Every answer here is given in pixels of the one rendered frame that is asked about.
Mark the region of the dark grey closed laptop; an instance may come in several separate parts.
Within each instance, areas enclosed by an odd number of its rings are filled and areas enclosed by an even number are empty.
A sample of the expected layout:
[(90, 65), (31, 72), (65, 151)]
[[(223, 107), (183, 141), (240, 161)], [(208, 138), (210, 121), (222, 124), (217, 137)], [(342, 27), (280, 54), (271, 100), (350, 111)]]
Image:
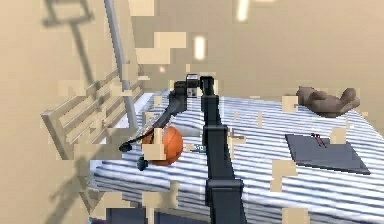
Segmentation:
[(286, 134), (292, 160), (299, 166), (370, 175), (368, 167), (349, 142), (331, 144), (329, 138)]

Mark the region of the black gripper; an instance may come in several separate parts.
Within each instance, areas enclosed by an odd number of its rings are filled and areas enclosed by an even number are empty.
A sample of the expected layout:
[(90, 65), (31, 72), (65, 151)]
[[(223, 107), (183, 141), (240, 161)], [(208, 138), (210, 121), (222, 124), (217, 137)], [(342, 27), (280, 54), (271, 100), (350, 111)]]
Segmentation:
[(142, 156), (138, 159), (137, 168), (140, 171), (148, 167), (150, 160), (164, 160), (164, 145), (162, 143), (163, 129), (172, 116), (187, 110), (187, 87), (185, 81), (174, 83), (173, 90), (168, 96), (169, 104), (166, 112), (150, 118), (132, 137), (123, 142), (118, 150), (128, 152), (132, 144), (141, 142)]

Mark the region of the brown teddy bear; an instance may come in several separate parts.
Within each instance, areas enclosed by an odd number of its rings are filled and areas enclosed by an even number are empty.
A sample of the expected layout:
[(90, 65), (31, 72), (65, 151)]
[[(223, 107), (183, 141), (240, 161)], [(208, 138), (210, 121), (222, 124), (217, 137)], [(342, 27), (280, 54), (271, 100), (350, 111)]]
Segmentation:
[(346, 88), (342, 95), (337, 97), (313, 87), (300, 86), (296, 96), (301, 106), (325, 118), (339, 117), (360, 105), (354, 88)]

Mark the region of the orange basketball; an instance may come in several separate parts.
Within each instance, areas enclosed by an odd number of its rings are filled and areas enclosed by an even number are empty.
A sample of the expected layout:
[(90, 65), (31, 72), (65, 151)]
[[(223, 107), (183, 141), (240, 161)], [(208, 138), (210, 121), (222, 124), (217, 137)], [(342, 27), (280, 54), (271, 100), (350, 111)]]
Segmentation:
[(162, 143), (164, 145), (164, 160), (150, 160), (150, 163), (158, 166), (169, 166), (179, 159), (183, 151), (183, 138), (180, 132), (173, 126), (163, 130)]

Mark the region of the bed with striped blanket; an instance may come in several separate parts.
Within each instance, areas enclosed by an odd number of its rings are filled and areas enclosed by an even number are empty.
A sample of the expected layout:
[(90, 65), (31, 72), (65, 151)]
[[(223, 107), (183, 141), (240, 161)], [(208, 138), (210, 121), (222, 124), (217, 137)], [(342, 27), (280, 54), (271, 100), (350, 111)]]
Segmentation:
[[(106, 112), (104, 126), (89, 138), (96, 149), (89, 155), (95, 162), (85, 172), (89, 185), (80, 193), (85, 205), (93, 207), (94, 193), (104, 190), (119, 191), (123, 199), (138, 203), (142, 192), (163, 191), (176, 180), (179, 210), (207, 217), (203, 204), (207, 167), (202, 155), (185, 152), (170, 167), (139, 171), (134, 166), (137, 150), (118, 157), (112, 146), (103, 143), (116, 134), (125, 113), (122, 98), (109, 88), (116, 79), (110, 74), (91, 85), (85, 95), (42, 114), (60, 156), (73, 160), (78, 156), (76, 141), (95, 123), (99, 110)], [(384, 137), (358, 112), (322, 118), (306, 108), (288, 113), (278, 102), (232, 97), (221, 98), (220, 111), (224, 123), (246, 139), (235, 148), (234, 173), (245, 182), (249, 224), (279, 224), (283, 207), (306, 208), (311, 224), (384, 224)], [(285, 135), (306, 136), (315, 131), (329, 137), (335, 128), (345, 129), (367, 174), (299, 166), (295, 176), (284, 178), (281, 192), (270, 190), (273, 161), (290, 157)]]

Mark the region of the grey slanted pole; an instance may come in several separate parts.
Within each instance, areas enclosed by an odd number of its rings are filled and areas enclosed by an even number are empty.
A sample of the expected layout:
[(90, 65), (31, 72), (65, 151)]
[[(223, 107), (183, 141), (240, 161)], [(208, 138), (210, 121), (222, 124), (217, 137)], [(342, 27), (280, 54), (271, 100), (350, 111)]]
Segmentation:
[(110, 29), (110, 36), (112, 40), (115, 61), (121, 82), (121, 92), (124, 94), (123, 101), (127, 113), (128, 124), (130, 129), (135, 130), (138, 128), (138, 123), (133, 98), (127, 95), (128, 91), (130, 90), (130, 82), (127, 78), (123, 76), (123, 66), (125, 64), (125, 57), (117, 21), (117, 15), (114, 7), (114, 0), (104, 0), (104, 6)]

